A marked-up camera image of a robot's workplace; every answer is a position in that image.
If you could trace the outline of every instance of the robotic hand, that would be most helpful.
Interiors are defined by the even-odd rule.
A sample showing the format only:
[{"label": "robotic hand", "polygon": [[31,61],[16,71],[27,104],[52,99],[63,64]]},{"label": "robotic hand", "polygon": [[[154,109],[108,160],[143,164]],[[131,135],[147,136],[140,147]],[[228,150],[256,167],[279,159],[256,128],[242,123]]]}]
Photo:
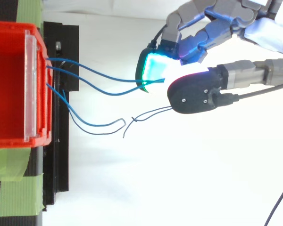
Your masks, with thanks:
[{"label": "robotic hand", "polygon": [[[207,16],[211,22],[195,36],[182,40],[180,31]],[[161,43],[156,47],[162,34]],[[136,79],[142,79],[149,54],[180,61],[202,62],[207,50],[236,34],[243,40],[283,53],[283,0],[191,0],[171,13],[166,26],[141,53]],[[220,90],[250,84],[275,86],[240,97]],[[283,59],[251,62],[242,60],[209,68],[208,72],[177,79],[168,88],[172,108],[179,113],[199,113],[230,105],[239,99],[283,88]]]}]

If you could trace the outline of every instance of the red plastic bin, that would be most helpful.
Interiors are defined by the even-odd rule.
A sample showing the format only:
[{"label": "red plastic bin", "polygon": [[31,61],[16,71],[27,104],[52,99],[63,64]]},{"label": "red plastic bin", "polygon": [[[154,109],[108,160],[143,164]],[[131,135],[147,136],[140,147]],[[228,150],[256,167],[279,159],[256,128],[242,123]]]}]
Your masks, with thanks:
[{"label": "red plastic bin", "polygon": [[47,50],[33,24],[0,22],[0,148],[51,142]]}]

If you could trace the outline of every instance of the blue light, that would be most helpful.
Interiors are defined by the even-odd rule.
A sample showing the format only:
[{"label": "blue light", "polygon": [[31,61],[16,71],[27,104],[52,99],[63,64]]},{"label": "blue light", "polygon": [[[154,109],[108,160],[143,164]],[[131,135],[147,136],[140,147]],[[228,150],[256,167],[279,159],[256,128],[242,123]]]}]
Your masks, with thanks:
[{"label": "blue light", "polygon": [[150,53],[145,62],[143,70],[143,80],[159,80],[164,79],[164,72],[172,66],[180,66],[179,60],[171,59],[156,53]]}]

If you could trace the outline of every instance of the green masking tape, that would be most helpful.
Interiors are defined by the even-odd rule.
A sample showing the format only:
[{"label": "green masking tape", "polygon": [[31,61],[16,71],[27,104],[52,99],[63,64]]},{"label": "green masking tape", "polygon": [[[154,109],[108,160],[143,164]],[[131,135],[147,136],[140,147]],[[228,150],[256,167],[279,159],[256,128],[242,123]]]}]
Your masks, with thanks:
[{"label": "green masking tape", "polygon": [[17,22],[35,24],[41,28],[42,0],[19,0],[17,9]]},{"label": "green masking tape", "polygon": [[20,181],[26,171],[30,148],[0,149],[0,181]]},{"label": "green masking tape", "polygon": [[18,182],[1,182],[0,217],[37,216],[44,208],[43,174]]}]

